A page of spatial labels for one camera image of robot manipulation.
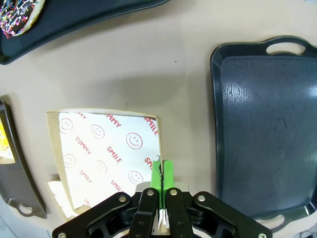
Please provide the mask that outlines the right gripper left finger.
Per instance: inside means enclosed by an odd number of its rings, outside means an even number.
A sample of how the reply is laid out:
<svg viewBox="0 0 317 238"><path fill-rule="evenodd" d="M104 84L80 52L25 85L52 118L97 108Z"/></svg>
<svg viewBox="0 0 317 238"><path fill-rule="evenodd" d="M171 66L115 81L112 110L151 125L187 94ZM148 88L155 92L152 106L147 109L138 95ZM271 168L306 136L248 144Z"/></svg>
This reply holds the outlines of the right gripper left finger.
<svg viewBox="0 0 317 238"><path fill-rule="evenodd" d="M54 229L53 238L150 238L160 206L160 162L133 196L118 192Z"/></svg>

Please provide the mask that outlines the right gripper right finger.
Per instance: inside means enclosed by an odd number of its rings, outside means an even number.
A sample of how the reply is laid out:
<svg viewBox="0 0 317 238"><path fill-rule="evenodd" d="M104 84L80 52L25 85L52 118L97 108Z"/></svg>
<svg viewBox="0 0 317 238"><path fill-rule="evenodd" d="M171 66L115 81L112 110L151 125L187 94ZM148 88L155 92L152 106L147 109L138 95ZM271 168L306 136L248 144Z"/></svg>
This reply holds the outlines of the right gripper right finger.
<svg viewBox="0 0 317 238"><path fill-rule="evenodd" d="M201 191L191 195L174 183L173 163L162 163L162 191L173 238L270 238L272 232L233 207Z"/></svg>

